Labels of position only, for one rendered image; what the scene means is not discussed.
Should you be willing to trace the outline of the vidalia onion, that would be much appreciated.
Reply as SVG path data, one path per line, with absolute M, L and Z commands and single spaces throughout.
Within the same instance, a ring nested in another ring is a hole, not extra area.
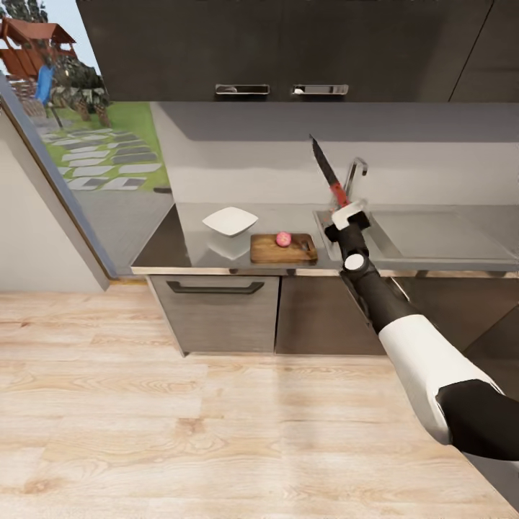
M 277 244 L 280 245 L 280 247 L 286 247 L 288 242 L 291 242 L 291 234 L 288 232 L 281 232 L 277 234 Z

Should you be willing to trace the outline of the parer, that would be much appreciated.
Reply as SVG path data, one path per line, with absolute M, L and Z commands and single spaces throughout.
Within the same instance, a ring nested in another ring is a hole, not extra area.
M 347 194 L 345 194 L 345 190 L 342 188 L 342 185 L 339 183 L 337 178 L 334 175 L 334 172 L 329 167 L 326 157 L 323 155 L 319 145 L 316 142 L 316 139 L 313 138 L 313 150 L 315 154 L 315 158 L 319 163 L 321 170 L 323 170 L 324 176 L 329 180 L 329 185 L 333 187 L 335 197 L 337 199 L 336 204 L 339 204 L 339 208 L 344 208 L 345 206 L 351 204 L 350 200 L 347 199 Z

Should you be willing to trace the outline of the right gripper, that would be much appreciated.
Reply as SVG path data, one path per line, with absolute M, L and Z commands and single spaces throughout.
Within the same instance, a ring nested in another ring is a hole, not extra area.
M 364 211 L 360 211 L 348 218 L 348 226 L 342 230 L 338 230 L 335 225 L 330 225 L 325 228 L 324 232 L 331 242 L 337 242 L 340 245 L 347 238 L 363 236 L 362 232 L 369 227 L 369 223 Z

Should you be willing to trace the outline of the cutting board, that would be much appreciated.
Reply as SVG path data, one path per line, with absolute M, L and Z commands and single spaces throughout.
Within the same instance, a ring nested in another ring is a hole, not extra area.
M 307 252 L 302 243 L 307 244 Z M 277 244 L 277 234 L 253 234 L 250 260 L 253 263 L 317 262 L 318 254 L 310 234 L 291 234 L 291 242 L 286 247 Z

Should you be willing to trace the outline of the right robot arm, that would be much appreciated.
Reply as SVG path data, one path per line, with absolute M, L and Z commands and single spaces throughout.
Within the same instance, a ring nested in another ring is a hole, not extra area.
M 340 277 L 374 331 L 422 426 L 453 445 L 519 513 L 519 402 L 454 347 L 393 278 L 369 260 L 368 199 L 332 214 L 324 232 L 341 249 Z

